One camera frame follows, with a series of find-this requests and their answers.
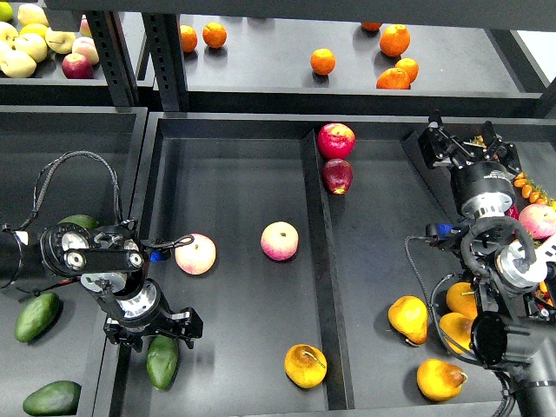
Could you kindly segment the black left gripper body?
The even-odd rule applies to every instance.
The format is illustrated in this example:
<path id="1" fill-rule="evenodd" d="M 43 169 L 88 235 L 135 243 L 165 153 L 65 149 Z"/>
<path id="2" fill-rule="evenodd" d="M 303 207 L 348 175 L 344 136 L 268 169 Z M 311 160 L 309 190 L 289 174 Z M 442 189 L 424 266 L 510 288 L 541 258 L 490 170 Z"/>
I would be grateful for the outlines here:
<path id="1" fill-rule="evenodd" d="M 123 317 L 114 319 L 122 326 L 140 332 L 142 336 L 164 334 L 171 336 L 169 304 L 159 284 L 145 280 L 140 289 L 126 295 L 117 295 L 116 301 Z"/>

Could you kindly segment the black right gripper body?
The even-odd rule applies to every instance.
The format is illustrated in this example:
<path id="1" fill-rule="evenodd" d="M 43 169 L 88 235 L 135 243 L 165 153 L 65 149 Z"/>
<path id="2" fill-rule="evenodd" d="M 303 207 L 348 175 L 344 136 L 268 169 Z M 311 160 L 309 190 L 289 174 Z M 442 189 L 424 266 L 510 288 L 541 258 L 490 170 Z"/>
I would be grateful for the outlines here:
<path id="1" fill-rule="evenodd" d="M 450 169 L 456 211 L 463 217 L 500 217 L 513 206 L 509 174 L 498 162 L 476 162 Z"/>

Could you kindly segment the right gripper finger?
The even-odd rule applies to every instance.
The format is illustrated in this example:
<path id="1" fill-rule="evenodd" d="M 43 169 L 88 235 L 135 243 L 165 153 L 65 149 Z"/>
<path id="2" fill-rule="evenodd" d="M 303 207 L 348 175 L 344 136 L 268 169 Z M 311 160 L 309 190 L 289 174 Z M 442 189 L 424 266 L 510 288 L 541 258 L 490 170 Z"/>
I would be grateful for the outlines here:
<path id="1" fill-rule="evenodd" d="M 462 169 L 467 161 L 463 143 L 446 131 L 437 109 L 428 117 L 428 125 L 420 135 L 418 145 L 428 169 Z"/>
<path id="2" fill-rule="evenodd" d="M 506 142 L 503 137 L 495 131 L 490 121 L 483 123 L 478 135 L 481 135 L 486 143 L 485 148 L 471 143 L 476 148 L 474 155 L 478 160 L 497 162 L 511 175 L 521 173 L 520 158 L 515 144 Z"/>

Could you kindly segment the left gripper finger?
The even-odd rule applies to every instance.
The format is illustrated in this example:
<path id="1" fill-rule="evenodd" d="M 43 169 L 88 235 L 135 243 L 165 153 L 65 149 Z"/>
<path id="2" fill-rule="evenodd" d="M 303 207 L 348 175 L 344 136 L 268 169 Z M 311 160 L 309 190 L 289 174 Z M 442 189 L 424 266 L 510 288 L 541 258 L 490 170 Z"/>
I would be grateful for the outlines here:
<path id="1" fill-rule="evenodd" d="M 112 344 L 124 345 L 136 352 L 142 351 L 142 334 L 134 329 L 125 328 L 118 321 L 109 317 L 103 325 L 103 331 Z"/>
<path id="2" fill-rule="evenodd" d="M 203 321 L 192 307 L 173 313 L 169 317 L 169 323 L 171 336 L 183 341 L 188 349 L 193 349 L 195 341 L 202 338 Z"/>

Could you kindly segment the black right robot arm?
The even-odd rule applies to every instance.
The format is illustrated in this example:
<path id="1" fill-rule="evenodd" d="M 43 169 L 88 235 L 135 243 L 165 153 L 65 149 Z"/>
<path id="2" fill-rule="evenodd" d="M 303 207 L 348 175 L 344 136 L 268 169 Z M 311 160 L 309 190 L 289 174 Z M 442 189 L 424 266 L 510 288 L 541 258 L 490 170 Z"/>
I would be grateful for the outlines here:
<path id="1" fill-rule="evenodd" d="M 541 285 L 555 289 L 555 240 L 535 242 L 510 214 L 521 171 L 517 149 L 489 122 L 476 136 L 459 138 L 445 129 L 438 111 L 402 145 L 423 178 L 432 169 L 445 172 L 428 187 L 437 199 L 452 198 L 455 212 L 448 223 L 428 224 L 423 239 L 459 259 L 461 272 L 441 284 L 467 282 L 478 310 L 468 343 L 440 330 L 442 344 L 497 376 L 497 415 L 514 409 L 523 416 L 554 415 L 555 303 L 538 292 Z"/>

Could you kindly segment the yellow pear under arm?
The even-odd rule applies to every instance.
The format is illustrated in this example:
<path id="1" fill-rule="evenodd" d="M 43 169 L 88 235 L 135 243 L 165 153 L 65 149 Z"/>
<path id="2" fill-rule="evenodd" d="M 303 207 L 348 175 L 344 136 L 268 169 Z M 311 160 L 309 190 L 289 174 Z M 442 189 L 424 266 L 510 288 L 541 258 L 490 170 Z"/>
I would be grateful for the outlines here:
<path id="1" fill-rule="evenodd" d="M 457 354 L 470 349 L 473 322 L 461 313 L 448 313 L 440 318 L 440 329 L 447 335 L 449 347 Z"/>

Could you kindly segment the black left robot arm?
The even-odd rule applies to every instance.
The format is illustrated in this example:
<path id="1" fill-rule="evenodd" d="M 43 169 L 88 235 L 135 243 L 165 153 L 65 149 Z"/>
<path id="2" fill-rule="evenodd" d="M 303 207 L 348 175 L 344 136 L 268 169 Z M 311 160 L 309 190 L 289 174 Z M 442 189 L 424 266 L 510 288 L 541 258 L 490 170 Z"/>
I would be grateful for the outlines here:
<path id="1" fill-rule="evenodd" d="M 30 215 L 17 228 L 1 227 L 2 291 L 33 297 L 78 282 L 106 314 L 103 331 L 111 343 L 141 351 L 143 338 L 164 335 L 193 347 L 202 337 L 202 319 L 193 308 L 172 311 L 159 284 L 148 277 L 148 270 L 155 252 L 188 247 L 195 238 L 183 235 L 170 242 L 140 239 L 136 219 L 122 215 L 113 169 L 109 174 L 114 224 L 85 228 L 60 222 L 39 233 L 29 232 L 56 170 L 79 156 L 104 161 L 93 152 L 78 150 L 49 162 L 36 180 Z"/>

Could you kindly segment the yellow pear behind arm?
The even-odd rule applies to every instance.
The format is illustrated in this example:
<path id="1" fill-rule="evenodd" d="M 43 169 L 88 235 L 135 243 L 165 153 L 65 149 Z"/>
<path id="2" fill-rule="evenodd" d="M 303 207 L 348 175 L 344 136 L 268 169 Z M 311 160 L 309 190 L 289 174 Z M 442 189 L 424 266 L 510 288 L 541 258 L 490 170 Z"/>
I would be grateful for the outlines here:
<path id="1" fill-rule="evenodd" d="M 454 283 L 447 291 L 446 303 L 452 312 L 463 314 L 470 321 L 478 315 L 475 294 L 469 282 Z"/>

